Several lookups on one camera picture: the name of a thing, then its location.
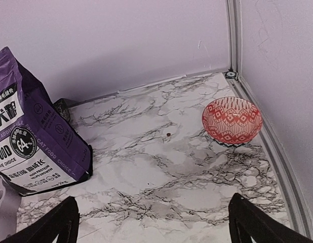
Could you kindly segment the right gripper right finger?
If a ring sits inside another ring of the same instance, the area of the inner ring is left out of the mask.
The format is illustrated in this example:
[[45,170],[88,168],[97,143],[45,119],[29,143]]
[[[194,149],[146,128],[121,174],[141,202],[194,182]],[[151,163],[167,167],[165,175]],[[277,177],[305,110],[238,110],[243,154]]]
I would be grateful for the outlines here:
[[229,233],[231,242],[313,242],[313,240],[284,226],[261,209],[235,193],[229,205]]

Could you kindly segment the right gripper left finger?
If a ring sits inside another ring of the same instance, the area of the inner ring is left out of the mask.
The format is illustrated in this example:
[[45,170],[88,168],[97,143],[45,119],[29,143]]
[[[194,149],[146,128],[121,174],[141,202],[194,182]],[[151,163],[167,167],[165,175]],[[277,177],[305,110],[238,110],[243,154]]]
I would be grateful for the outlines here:
[[2,240],[6,243],[77,242],[80,214],[74,197],[69,196],[32,225]]

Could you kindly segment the grey double pet bowl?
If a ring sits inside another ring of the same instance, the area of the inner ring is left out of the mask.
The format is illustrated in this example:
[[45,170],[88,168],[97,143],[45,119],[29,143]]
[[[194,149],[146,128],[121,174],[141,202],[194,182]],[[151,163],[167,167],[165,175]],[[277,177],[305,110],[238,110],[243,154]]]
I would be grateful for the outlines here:
[[0,241],[16,233],[19,194],[0,177]]

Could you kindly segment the purple pet food bag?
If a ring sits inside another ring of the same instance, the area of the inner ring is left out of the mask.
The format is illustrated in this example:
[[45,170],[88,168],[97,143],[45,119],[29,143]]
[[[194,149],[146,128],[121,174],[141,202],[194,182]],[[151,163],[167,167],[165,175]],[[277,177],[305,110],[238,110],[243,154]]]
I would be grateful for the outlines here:
[[76,185],[93,174],[92,147],[53,106],[8,47],[0,50],[0,177],[21,196]]

